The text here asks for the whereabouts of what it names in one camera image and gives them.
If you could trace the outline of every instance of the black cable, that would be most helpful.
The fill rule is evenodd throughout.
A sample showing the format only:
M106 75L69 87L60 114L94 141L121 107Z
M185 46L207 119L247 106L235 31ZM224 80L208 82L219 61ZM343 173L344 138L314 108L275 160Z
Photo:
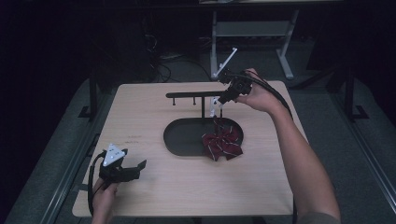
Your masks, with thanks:
M136 217L136 218L134 219L134 222L133 222L132 224L135 224L137 220L138 220L138 217Z
M107 56L108 59L110 59L113 63L115 63L116 65L120 66L122 69L124 69L126 72L139 77L139 74L137 74L135 71L133 71L132 69L130 69L128 66L126 66L124 63L120 62L119 60L117 60L115 57L113 57L113 55L111 55L110 53L108 53L105 49L103 49L101 46L99 46L91 37L91 35L86 32L86 36L88 37L88 39L91 41L91 43L100 51L102 51L102 53L104 55Z
M90 167L90 175L88 176L88 206L90 208L91 215L93 216L93 173L95 172L95 164L99 158L104 158L106 156L106 151L99 153L96 158L93 160L92 165Z
M165 69L168 71L168 73L169 73L168 77L166 77L166 79L163 79L163 74L157 69L159 75L160 75L161 78L163 79L163 83L165 83L165 82L167 82L167 81L171 78L171 76L172 76L172 71L171 71L171 69L170 69L168 66L165 66L165 65L163 65L163 64L161 64L161 63L159 63L158 65L161 66L161 67L163 67L163 68L165 68Z
M107 180L105 180L105 181L99 186L99 188L93 193L92 198L95 197L95 194L98 192L99 189L102 188L102 186L103 186L106 182L107 182Z
M175 82L181 82L180 80L174 79L172 77L170 77L169 79L171 79L172 81L175 81Z
M196 62L196 61L183 59L183 60L167 61L167 62L163 62L163 63L194 63L194 64L198 65L199 67L201 67L202 70L204 70L205 75L207 76L209 81L213 81L212 77L209 75L209 73L207 73L206 69L202 65L200 65L198 62Z
M260 80L258 80L257 78L254 78L254 77L239 75L239 74L236 74L236 73L231 73L230 75L227 75L227 76L246 78L246 79L249 79L250 81L252 81L252 82L254 82L254 83L260 85L261 87L265 88L267 91L271 92L271 93L276 97L276 99L277 99L283 106L286 107L286 109L288 109L291 118L293 118L293 115L291 114L290 107L289 107L288 103L286 102L285 98L283 98L283 96L282 96L277 90L275 90L272 86L270 86L270 85L267 83L267 81L265 81L264 79L262 79L261 77L259 77L258 74L254 73L254 72L252 72L252 71L248 71L248 72L250 72L250 73L256 75Z
M150 66L155 69L157 75L155 76L157 78L157 83L160 82L160 76L162 76L163 74L158 70L158 68L154 68L154 65L150 64Z

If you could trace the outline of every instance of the metal frame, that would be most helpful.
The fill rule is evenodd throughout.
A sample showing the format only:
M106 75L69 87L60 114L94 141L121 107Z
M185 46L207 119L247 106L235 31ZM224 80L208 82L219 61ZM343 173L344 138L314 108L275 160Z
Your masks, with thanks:
M361 152L364 155L364 158L366 159L366 162L368 163L368 166L370 168L370 171L372 172L372 175L378 184L378 186L381 188L382 193L384 194L385 198L387 199L390 208L392 211L396 214L396 188L393 186L393 184L390 182L387 174L383 170L381 164L379 161L376 159L375 154L373 153L373 149L369 146L369 144L366 142L363 134L361 133L361 130L357 126L357 124L350 119L350 116L345 113L345 109L343 107L343 102L339 97L337 97L335 94L331 94L331 99L335 105L337 105L337 110L339 114L341 115L341 118L344 120L346 126L352 133L353 137L355 138L356 142L358 143Z
M218 59L216 53L216 38L218 36L284 36L285 41L280 49L276 50L277 57L282 65L287 79L293 79L286 52L289 47L299 10L296 9L290 21L217 21L217 11L213 12L212 22L212 50L210 52L211 78L216 79Z
M96 82L90 81L90 100L92 106L92 85L96 85ZM101 132L103 125L106 121L106 113L102 108L103 106L109 104L109 101L112 99L107 95L102 95L99 100L96 95L96 91L94 92L94 114L90 114L87 118L89 121L87 122L87 126L83 132L83 135L78 141L76 146L76 150L73 152L70 162L64 168L64 175L61 177L58 186L50 197L50 202L47 207L46 212L43 214L43 217L40 220L41 224L44 223L55 223L57 216L61 212L64 201L66 200L67 194L72 188L74 178L86 158L87 154L90 153L90 150L94 146L94 143L97 141L98 132Z

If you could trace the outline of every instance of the person's arm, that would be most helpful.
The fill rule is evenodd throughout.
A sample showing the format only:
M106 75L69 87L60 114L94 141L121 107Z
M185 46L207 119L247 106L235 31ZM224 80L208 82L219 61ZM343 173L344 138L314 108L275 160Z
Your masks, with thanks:
M113 203L116 198L117 186L119 184L111 184L107 189L103 189L104 180L99 178L93 192L96 192L93 196L93 217L92 224L105 224L109 223L113 218Z
M255 78L256 71L247 72ZM312 212L324 213L340 220L332 183L317 155L300 133L289 111L261 86L253 83L247 96L235 99L252 108L267 112L276 127L282 159L299 217Z

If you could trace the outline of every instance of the left hand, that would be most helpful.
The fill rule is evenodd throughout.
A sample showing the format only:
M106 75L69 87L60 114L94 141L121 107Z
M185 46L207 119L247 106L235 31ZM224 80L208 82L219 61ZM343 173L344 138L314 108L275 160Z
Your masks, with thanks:
M107 189L103 188L104 180L99 178L95 186L93 186L93 192L96 192L93 196L93 217L92 223L109 223L113 218L113 203L116 198L117 187L120 183L111 184Z

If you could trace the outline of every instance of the wire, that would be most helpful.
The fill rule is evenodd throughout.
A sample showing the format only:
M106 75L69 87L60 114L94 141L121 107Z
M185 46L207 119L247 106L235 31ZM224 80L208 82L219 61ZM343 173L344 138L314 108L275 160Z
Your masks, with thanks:
M231 74L227 75L227 76L246 78L246 79L249 79L250 81L260 85L261 87L265 88L267 91L271 92L276 97L276 99L278 101L280 101L280 103L283 106L286 107L286 109L288 109L291 118L293 118L293 115L291 114L290 107L289 107L288 103L286 102L285 98L283 98L283 96L277 90L275 90L272 86L270 86L267 81L265 81L264 79L259 77L259 75L257 75L255 72L251 72L251 73L256 75L260 80L258 80L257 78L254 78L254 77L243 76L243 75L239 75L239 74L236 74L236 73L233 73L233 72L231 72Z
M104 158L106 155L106 151L99 153L96 158L93 160L92 165L90 167L90 175L88 176L88 206L90 208L91 215L93 215L93 195L92 194L92 186L93 186L93 173L95 172L95 164L99 158Z
M205 74L206 74L207 78L209 79L209 81L213 81L212 77L209 75L209 73L207 73L206 69L202 65L200 65L198 62L196 62L194 60L183 59L183 60L167 61L167 62L164 62L164 63L194 63L194 64L196 64L196 65L198 65L199 67L202 68L202 70L205 72Z
M173 80L175 82L180 82L179 80L176 80L176 79L172 78L172 71L171 71L171 69L168 66L166 66L164 64L161 64L161 63L159 63L158 66L161 66L161 67L165 68L168 71L168 76L165 76L158 68L154 68L154 65L151 64L151 67L153 69L155 69L157 74L158 74L157 82L160 82L160 78L163 80L162 83L165 83L165 82L167 82L169 80Z
M119 60L117 60L116 58L113 57L113 55L111 55L110 53L108 53L105 49L103 49L101 46L99 46L91 37L91 35L86 32L87 37L90 39L91 43L100 51L102 51L107 58L109 58L111 61L113 61L114 63L116 63L118 66L120 66L122 69L125 69L127 72L131 73L132 75L139 77L139 74L137 74L136 72L134 72L133 70L131 70L130 68L128 68L124 63L120 62Z
M107 180L105 180L100 186L99 188L93 193L92 198L95 197L95 194L98 192L99 189L102 188L102 186L107 182Z
M134 219L134 222L133 222L132 224L135 224L137 220L138 220L138 217L136 217L136 218Z
M153 44L153 46L151 48L155 49L157 47L157 44L158 44L157 38L155 38L154 35L145 35L145 37L150 37L150 38L152 38L154 40L154 44Z

